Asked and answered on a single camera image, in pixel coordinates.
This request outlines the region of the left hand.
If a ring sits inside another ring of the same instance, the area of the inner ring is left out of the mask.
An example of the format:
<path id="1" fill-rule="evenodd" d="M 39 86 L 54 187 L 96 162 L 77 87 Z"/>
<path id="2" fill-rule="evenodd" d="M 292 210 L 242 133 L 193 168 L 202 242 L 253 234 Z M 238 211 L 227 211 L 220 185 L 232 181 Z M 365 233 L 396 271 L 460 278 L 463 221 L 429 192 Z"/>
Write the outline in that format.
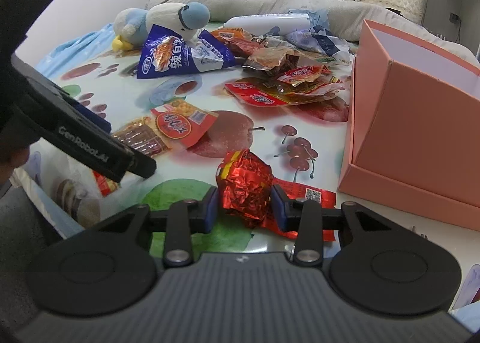
<path id="1" fill-rule="evenodd" d="M 10 176 L 14 170 L 18 167 L 23 166 L 29 160 L 29 148 L 17 149 L 13 151 L 9 159 L 6 162 L 1 163 L 0 167 L 0 184 L 3 185 L 7 180 L 10 179 Z"/>

